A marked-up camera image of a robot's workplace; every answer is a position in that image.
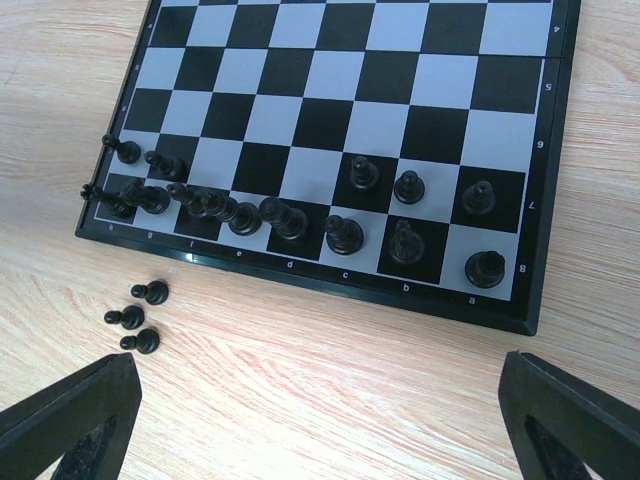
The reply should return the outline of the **black chess king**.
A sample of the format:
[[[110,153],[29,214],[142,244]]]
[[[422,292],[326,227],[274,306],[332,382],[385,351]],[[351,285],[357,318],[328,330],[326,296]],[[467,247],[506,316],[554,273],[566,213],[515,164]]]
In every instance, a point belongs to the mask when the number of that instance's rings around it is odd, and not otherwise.
[[[228,223],[229,229],[235,235],[250,236],[261,227],[260,214],[253,204],[239,203],[222,191],[204,193],[201,203],[207,213],[222,223]]]

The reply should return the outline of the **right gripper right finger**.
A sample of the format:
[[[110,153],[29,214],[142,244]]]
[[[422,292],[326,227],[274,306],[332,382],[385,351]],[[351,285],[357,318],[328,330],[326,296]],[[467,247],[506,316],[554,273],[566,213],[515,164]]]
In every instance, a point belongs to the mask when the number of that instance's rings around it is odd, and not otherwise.
[[[639,477],[639,410],[540,357],[506,355],[498,398],[525,479]]]

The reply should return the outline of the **black chess queen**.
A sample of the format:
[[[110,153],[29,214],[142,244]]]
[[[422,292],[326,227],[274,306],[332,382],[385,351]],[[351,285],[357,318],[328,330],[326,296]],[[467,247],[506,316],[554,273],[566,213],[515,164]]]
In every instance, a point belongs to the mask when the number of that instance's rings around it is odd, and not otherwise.
[[[290,207],[279,198],[268,197],[262,200],[259,205],[259,215],[284,240],[301,239],[307,231],[306,214],[298,208]]]

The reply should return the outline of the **black chess bishop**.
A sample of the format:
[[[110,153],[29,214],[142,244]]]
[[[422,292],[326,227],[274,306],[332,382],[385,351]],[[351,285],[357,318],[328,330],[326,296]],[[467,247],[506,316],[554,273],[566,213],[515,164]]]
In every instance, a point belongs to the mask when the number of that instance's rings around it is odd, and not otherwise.
[[[324,231],[329,248],[338,255],[351,255],[364,244],[364,233],[359,223],[330,215],[324,221]]]

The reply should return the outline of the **black pawn bottom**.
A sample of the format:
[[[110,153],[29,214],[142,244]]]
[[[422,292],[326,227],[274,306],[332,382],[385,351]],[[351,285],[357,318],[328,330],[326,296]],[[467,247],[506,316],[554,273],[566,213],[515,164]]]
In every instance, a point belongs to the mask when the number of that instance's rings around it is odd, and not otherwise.
[[[101,142],[104,147],[113,150],[118,160],[124,164],[131,165],[140,159],[141,148],[134,141],[121,141],[115,135],[107,133],[102,136]]]

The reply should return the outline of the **black pawn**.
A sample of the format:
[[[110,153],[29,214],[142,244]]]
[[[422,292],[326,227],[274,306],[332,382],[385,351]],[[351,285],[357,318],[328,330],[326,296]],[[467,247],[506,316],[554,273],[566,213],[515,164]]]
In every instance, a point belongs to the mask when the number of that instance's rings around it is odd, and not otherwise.
[[[160,335],[156,330],[147,328],[136,335],[122,337],[119,345],[126,351],[136,350],[141,354],[151,354],[160,345]]]
[[[187,167],[183,160],[175,156],[165,156],[157,151],[147,151],[144,160],[156,168],[165,180],[183,182],[187,173]]]
[[[379,171],[375,164],[365,156],[356,156],[351,162],[350,182],[359,191],[370,190],[379,180]]]
[[[406,170],[394,183],[395,198],[406,205],[419,202],[425,194],[424,181],[414,170]]]
[[[483,216],[490,213],[496,202],[492,184],[480,180],[468,187],[462,194],[462,207],[470,215]]]
[[[121,141],[115,135],[107,133],[102,136],[101,142],[104,147],[113,150],[118,160],[124,164],[131,165],[140,159],[141,148],[134,141]]]
[[[134,298],[143,299],[150,305],[160,305],[169,296],[168,285],[161,280],[154,280],[148,284],[135,284],[130,293]]]
[[[110,310],[104,314],[104,321],[110,325],[121,325],[125,330],[139,328],[145,320],[144,310],[137,305],[129,305],[122,310]]]

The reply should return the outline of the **black knight piece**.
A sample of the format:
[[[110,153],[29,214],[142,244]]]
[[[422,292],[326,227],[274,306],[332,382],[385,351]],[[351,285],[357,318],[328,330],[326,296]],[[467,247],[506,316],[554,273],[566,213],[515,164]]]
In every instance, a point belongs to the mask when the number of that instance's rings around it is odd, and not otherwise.
[[[392,260],[400,265],[415,264],[423,257],[424,251],[422,236],[412,229],[407,220],[399,220],[390,240],[389,254]]]

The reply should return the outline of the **black and silver chessboard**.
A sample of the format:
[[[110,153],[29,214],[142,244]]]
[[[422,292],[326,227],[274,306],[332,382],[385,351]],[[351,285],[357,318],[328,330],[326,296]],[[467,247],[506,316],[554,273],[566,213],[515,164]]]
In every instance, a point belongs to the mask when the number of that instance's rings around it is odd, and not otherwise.
[[[184,161],[183,184],[239,203],[276,197],[308,218],[287,241],[262,219],[250,236],[201,221],[171,198],[131,218],[86,201],[81,238],[522,335],[538,327],[559,171],[577,1],[152,1],[107,133],[141,148],[131,165],[104,147],[90,184],[121,198],[135,179],[166,190],[147,151]],[[375,187],[350,182],[375,164]],[[424,197],[406,205],[406,170]],[[463,192],[489,181],[483,216]],[[338,255],[324,221],[360,224]],[[389,254],[407,220],[423,257]],[[505,258],[500,284],[465,275],[480,251]]]

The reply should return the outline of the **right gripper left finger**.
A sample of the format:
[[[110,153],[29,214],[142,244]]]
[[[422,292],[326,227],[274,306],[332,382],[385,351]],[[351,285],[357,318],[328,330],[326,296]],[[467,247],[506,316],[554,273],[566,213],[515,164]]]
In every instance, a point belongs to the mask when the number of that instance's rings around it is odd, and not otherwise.
[[[134,357],[110,354],[1,412],[1,477],[116,479],[142,392]]]

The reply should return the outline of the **black rook piece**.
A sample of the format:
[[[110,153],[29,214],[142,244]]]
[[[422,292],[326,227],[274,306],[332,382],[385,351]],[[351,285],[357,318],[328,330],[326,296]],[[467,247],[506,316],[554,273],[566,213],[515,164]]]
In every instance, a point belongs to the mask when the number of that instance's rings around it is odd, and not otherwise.
[[[95,184],[84,184],[80,191],[80,196],[86,201],[98,201],[105,205],[111,215],[119,218],[131,218],[134,215],[134,208],[124,202],[118,195],[105,192]]]

